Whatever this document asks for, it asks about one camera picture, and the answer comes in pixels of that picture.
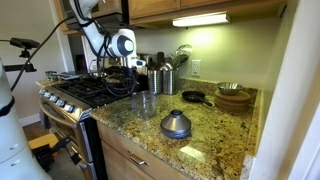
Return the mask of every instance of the utensil holder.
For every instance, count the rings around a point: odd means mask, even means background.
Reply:
[[[162,93],[162,71],[148,70],[149,91],[160,94]]]
[[[163,94],[173,95],[177,93],[178,69],[163,71]]]

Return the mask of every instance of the glass cup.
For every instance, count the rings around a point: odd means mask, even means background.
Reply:
[[[137,117],[143,120],[157,115],[157,94],[141,91],[132,94],[132,105]]]

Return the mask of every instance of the black skillet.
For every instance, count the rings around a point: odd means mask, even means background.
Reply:
[[[188,102],[203,102],[208,106],[212,106],[210,102],[204,99],[204,93],[199,91],[184,91],[182,92],[182,97],[185,101]]]

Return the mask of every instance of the under-cabinet light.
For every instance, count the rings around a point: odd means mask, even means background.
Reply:
[[[210,13],[174,19],[172,24],[178,27],[200,26],[208,24],[229,23],[226,13]]]

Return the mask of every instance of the white robot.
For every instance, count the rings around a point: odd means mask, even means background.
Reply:
[[[120,29],[111,36],[91,17],[91,9],[98,0],[70,0],[71,7],[85,32],[93,53],[100,57],[125,57],[127,69],[144,66],[137,59],[136,41],[133,31]],[[0,176],[9,180],[49,180],[51,177],[41,168],[28,146],[19,124],[14,98],[11,94],[4,66],[0,59]]]

